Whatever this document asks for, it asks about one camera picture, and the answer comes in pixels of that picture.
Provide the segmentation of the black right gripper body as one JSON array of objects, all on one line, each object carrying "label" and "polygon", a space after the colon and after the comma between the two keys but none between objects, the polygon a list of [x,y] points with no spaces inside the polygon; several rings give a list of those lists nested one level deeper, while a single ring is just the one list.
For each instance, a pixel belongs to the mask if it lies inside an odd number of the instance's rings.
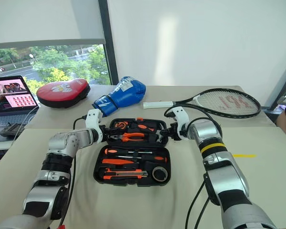
[{"label": "black right gripper body", "polygon": [[182,139],[178,135],[178,123],[171,123],[169,130],[169,136],[171,139],[175,141],[181,141]]}]

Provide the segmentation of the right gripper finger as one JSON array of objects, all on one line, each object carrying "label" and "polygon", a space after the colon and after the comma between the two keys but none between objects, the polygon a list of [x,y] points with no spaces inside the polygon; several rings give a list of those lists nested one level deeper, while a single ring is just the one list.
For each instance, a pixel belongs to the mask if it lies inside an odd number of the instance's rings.
[{"label": "right gripper finger", "polygon": [[163,138],[168,137],[170,135],[169,130],[158,130],[157,131],[157,136],[158,136],[158,141],[162,141]]}]

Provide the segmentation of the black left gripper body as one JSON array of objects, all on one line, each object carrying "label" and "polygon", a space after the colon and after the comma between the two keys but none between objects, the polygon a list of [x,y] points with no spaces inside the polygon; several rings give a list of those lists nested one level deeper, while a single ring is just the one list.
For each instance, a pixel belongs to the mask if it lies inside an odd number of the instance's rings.
[{"label": "black left gripper body", "polygon": [[107,137],[110,134],[110,128],[107,128],[104,125],[100,125],[99,128],[102,131],[102,141],[107,141]]}]

